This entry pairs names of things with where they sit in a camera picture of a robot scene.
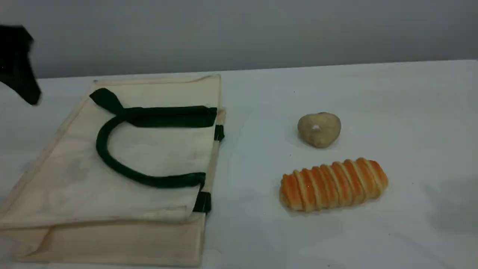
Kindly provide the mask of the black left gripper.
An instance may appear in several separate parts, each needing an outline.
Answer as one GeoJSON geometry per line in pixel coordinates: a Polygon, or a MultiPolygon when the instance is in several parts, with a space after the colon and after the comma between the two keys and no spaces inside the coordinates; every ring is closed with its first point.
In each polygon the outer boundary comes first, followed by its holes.
{"type": "Polygon", "coordinates": [[[34,38],[24,26],[0,26],[0,81],[29,105],[37,106],[41,101],[41,89],[30,64],[33,43],[34,38]]]}

